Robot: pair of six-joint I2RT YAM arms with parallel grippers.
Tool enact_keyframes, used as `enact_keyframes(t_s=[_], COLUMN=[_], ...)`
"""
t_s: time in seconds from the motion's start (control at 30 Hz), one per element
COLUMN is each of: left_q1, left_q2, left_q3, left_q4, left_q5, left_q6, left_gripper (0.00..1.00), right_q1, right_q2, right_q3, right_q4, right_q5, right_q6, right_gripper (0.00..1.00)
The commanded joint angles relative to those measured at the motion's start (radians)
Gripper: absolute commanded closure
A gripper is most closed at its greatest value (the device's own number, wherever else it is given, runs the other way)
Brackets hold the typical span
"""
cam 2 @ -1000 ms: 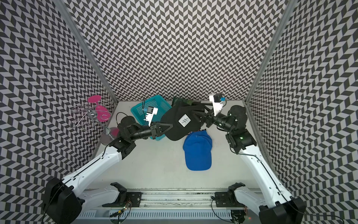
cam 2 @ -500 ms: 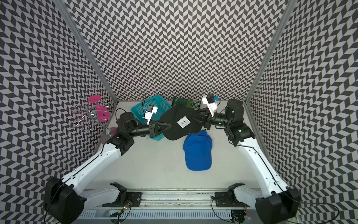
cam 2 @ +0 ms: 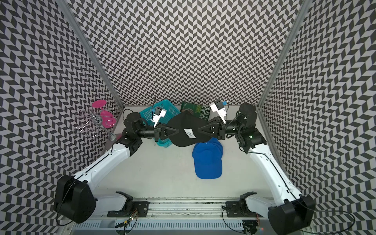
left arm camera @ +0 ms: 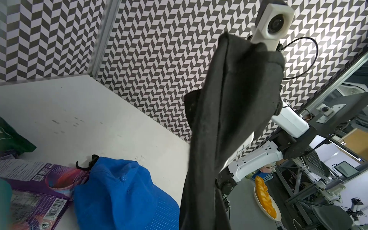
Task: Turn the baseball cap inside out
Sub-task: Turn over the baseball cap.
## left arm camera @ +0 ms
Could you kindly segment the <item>black baseball cap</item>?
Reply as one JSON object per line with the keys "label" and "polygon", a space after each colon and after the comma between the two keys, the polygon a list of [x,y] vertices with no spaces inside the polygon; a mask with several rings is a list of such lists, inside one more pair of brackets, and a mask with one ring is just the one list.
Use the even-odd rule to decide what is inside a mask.
{"label": "black baseball cap", "polygon": [[179,229],[230,228],[215,179],[246,139],[260,137],[280,113],[284,67],[284,56],[263,43],[219,37],[203,87],[185,96],[192,137]]}

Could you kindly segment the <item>blue baseball cap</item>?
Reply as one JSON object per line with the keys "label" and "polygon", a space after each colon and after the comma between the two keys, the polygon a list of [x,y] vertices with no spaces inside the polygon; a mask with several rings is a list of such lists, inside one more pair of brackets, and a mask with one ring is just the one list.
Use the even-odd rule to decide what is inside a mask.
{"label": "blue baseball cap", "polygon": [[81,230],[177,230],[180,207],[136,161],[100,157],[75,187]]}

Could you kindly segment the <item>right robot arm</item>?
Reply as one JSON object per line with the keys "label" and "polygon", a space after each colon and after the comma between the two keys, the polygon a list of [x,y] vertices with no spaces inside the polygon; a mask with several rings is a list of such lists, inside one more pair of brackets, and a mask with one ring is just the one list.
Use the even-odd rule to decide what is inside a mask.
{"label": "right robot arm", "polygon": [[306,122],[283,103],[280,114],[271,118],[281,131],[251,153],[231,162],[216,178],[216,187],[222,194],[228,195],[245,176],[267,164],[309,155],[314,151],[309,144],[317,135],[325,138],[323,144],[329,144],[367,104],[367,93],[336,98],[332,101],[330,112],[323,112],[325,106],[321,104],[317,107],[320,113]]}

